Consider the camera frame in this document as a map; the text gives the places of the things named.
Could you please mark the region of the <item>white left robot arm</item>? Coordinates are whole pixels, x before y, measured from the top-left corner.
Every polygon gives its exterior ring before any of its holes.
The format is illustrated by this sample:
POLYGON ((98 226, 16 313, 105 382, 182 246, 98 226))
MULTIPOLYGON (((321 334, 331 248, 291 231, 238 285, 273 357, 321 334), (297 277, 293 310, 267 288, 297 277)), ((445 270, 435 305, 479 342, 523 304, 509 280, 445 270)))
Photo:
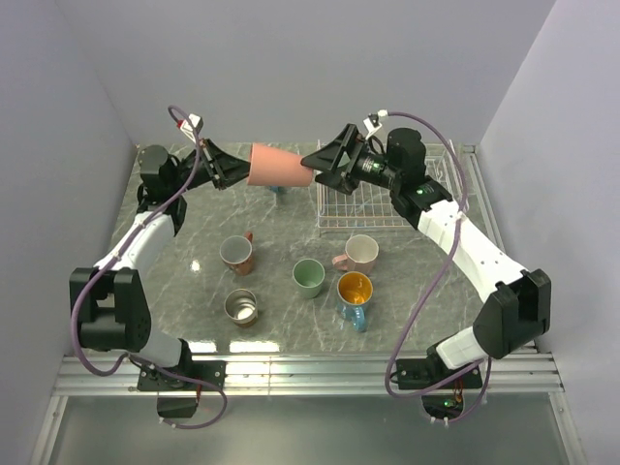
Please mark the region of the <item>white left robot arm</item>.
POLYGON ((88 361, 87 349, 118 351, 132 358, 171 388, 184 389, 196 376, 186 341, 155 328, 141 282, 163 248, 177 236, 187 210, 183 195, 210 183, 225 190, 245 179, 247 161, 221 150, 209 139, 199 141, 186 158, 178 159, 161 145, 149 145, 137 157, 141 183, 131 228, 120 242, 91 267, 70 276, 70 332, 76 356, 91 373, 106 377, 88 361))

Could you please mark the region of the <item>short green plastic cup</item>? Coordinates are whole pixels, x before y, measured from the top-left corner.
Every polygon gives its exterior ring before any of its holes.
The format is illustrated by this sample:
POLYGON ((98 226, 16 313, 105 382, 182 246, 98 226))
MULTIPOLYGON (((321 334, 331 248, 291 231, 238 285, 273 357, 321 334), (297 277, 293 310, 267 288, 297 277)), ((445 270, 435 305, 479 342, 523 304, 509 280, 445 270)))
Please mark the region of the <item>short green plastic cup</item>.
POLYGON ((320 293, 325 277, 325 268, 314 259, 302 259, 294 265, 293 279, 299 294, 305 299, 320 293))

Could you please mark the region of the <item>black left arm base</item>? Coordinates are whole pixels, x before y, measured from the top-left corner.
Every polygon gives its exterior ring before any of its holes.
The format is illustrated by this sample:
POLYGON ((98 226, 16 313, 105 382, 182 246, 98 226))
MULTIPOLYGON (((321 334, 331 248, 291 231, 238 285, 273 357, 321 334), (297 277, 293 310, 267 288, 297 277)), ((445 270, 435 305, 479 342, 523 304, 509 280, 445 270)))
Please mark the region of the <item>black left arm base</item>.
POLYGON ((199 429, 219 420, 228 407, 228 398, 224 393, 227 364, 221 360, 195 361, 187 372, 174 374, 171 369, 165 371, 156 367, 140 368, 136 390, 140 393, 157 394, 156 410, 162 422, 175 425, 180 429, 199 429), (189 420, 198 411, 202 396, 215 393, 222 396, 219 412, 206 424, 178 423, 189 420))

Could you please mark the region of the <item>tall pink plastic cup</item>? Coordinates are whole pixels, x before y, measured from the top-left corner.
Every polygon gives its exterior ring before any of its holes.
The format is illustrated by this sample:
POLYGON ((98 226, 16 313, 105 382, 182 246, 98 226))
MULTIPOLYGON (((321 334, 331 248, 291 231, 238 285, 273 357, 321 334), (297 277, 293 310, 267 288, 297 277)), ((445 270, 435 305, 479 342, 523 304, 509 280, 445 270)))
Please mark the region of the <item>tall pink plastic cup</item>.
POLYGON ((313 171, 301 164, 302 157, 284 149, 253 143, 249 155, 249 186, 307 187, 313 171))

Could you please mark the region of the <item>blue flowered mug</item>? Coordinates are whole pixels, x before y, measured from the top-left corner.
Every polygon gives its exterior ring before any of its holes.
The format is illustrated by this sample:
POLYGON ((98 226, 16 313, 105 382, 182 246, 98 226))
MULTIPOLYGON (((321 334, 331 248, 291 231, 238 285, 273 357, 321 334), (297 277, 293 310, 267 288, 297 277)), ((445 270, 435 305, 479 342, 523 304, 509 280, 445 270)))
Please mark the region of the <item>blue flowered mug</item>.
POLYGON ((284 186, 268 186, 267 189, 276 195, 284 195, 290 191, 289 187, 284 186))

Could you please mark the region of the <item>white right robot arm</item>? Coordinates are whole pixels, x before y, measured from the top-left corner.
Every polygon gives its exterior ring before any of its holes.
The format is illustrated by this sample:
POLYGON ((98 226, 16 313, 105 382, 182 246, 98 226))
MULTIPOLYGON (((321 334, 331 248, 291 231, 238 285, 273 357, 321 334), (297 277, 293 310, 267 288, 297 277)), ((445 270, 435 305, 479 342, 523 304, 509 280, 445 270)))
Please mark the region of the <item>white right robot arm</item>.
POLYGON ((354 124, 302 158, 316 181, 350 195, 361 182, 385 188, 394 210, 448 255, 479 294, 482 308, 469 327, 431 347, 426 374, 447 387, 461 367, 500 359, 550 328, 551 280, 502 252, 467 217, 460 201, 426 170, 426 147, 418 131, 397 128, 384 151, 375 151, 354 124))

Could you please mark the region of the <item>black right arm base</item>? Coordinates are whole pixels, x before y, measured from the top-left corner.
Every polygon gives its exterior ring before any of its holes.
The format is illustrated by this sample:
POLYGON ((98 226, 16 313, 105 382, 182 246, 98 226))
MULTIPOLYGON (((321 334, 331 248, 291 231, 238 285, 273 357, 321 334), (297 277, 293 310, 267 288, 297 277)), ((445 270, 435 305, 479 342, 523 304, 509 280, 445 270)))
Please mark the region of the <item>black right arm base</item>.
POLYGON ((482 375, 478 365, 456 377, 459 371, 462 371, 462 368, 448 369, 440 360, 432 360, 431 356, 425 359, 398 358, 396 367, 390 374, 390 382, 399 390, 418 391, 434 385, 437 385, 438 389, 446 389, 447 394, 428 391, 421 397, 421 405, 431 420, 450 423, 467 412, 464 395, 466 389, 479 389, 479 394, 484 395, 488 387, 489 377, 482 375))

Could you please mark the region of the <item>brown-pink ceramic mug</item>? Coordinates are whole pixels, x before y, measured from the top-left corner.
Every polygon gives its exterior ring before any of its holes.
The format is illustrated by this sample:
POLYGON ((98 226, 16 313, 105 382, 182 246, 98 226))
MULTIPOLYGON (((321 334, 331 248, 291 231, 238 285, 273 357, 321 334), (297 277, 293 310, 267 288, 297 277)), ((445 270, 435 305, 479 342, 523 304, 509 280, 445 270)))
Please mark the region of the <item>brown-pink ceramic mug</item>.
POLYGON ((240 276, 248 275, 254 267, 253 234, 227 237, 221 244, 219 255, 223 263, 240 276))

